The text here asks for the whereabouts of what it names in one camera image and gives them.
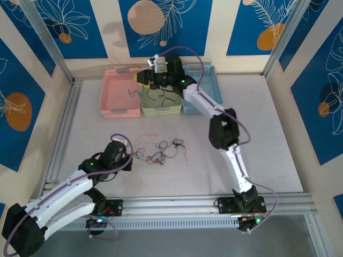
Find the storage basket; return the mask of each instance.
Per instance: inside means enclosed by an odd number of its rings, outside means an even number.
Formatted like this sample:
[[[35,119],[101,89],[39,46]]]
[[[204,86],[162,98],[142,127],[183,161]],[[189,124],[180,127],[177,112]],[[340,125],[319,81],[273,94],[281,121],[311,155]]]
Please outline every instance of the storage basket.
[[[99,111],[105,118],[140,116],[141,85],[133,81],[139,71],[124,68],[104,72]]]
[[[202,67],[201,66],[184,66],[183,69],[185,70],[186,75],[191,76],[196,81],[199,81],[202,75]],[[215,100],[218,104],[223,104],[219,84],[217,80],[217,71],[215,67],[210,64],[205,65],[205,74],[200,83],[201,89],[210,96],[213,100]],[[200,111],[190,102],[186,100],[182,100],[183,105],[183,113],[184,114],[199,114]]]
[[[181,111],[182,98],[173,92],[163,92],[160,89],[152,90],[143,87],[141,107],[145,115],[177,114]]]

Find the white table surface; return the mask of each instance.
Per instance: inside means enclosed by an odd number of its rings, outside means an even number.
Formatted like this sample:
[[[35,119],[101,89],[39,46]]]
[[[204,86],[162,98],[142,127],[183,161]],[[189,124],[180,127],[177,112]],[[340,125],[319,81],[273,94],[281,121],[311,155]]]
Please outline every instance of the white table surface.
[[[302,192],[278,115],[265,78],[261,75],[219,75],[224,105],[234,108],[247,127],[252,142],[242,146],[245,166],[252,181],[277,192]],[[104,151],[114,133],[126,135],[137,147],[156,152],[154,145],[174,138],[184,140],[183,149],[164,165],[133,160],[133,170],[121,171],[108,183],[96,188],[105,196],[178,196],[232,193],[232,182],[221,155],[208,140],[209,120],[202,115],[159,115],[138,118],[105,119],[98,111],[102,79],[85,80],[75,113],[66,156],[59,172],[66,179],[77,166],[94,153]],[[247,137],[240,129],[243,141]],[[257,188],[258,192],[268,192]]]

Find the blue basket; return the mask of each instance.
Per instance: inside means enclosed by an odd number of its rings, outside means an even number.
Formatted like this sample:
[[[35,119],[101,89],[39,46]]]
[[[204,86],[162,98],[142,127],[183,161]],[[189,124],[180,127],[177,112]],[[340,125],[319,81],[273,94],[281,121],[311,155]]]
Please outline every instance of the blue basket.
[[[184,66],[183,69],[185,70],[186,75],[191,76],[196,81],[198,81],[202,75],[202,67],[201,66]],[[205,65],[205,74],[200,83],[200,88],[210,96],[213,100],[215,100],[218,104],[223,104],[221,99],[219,84],[217,80],[217,71],[215,67],[211,64]],[[182,100],[183,105],[183,113],[184,114],[200,114],[201,112],[190,102],[186,100]]]

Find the pink basket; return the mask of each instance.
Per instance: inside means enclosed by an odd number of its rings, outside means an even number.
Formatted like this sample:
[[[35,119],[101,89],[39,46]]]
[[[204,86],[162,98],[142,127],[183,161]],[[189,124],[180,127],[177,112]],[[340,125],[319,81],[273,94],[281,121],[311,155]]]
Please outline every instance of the pink basket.
[[[120,71],[123,69],[104,72],[99,111],[105,118],[139,117],[141,86],[133,81],[133,76],[140,68]]]

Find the plastic basket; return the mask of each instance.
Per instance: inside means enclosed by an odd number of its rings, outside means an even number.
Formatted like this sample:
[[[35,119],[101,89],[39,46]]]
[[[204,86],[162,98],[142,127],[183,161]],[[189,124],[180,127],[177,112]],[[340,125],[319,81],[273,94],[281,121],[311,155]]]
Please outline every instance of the plastic basket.
[[[186,75],[191,76],[196,81],[199,81],[202,75],[202,67],[201,66],[184,66]],[[222,104],[222,98],[220,94],[219,84],[217,80],[217,71],[215,67],[210,64],[205,65],[205,74],[200,83],[201,89],[210,96],[213,100],[215,100],[218,104]],[[184,114],[200,114],[200,111],[190,102],[186,100],[182,100],[183,105],[183,113]]]
[[[133,81],[133,76],[139,71],[140,68],[124,68],[104,72],[99,111],[105,118],[140,116],[138,93],[141,86]]]
[[[166,90],[171,90],[171,89],[172,88],[170,86],[166,88]],[[164,96],[167,98],[173,99],[175,102],[170,101],[168,99],[165,100],[164,97],[160,97],[161,95],[163,95],[162,90],[159,90],[159,89],[149,90],[146,87],[143,88],[142,97],[141,97],[141,107],[145,115],[149,116],[149,115],[180,113],[181,106],[182,106],[182,98],[179,95],[172,92],[165,92]]]

